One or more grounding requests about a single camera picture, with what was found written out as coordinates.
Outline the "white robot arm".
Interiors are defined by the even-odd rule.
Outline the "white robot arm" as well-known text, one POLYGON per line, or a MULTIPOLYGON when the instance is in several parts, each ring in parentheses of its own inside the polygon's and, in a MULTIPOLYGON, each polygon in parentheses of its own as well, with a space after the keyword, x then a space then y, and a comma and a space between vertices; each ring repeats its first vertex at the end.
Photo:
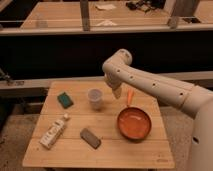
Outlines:
POLYGON ((187 171, 213 171, 213 91, 131 67, 132 55, 119 49, 102 65, 106 84, 116 98, 122 83, 179 109, 194 119, 187 171))

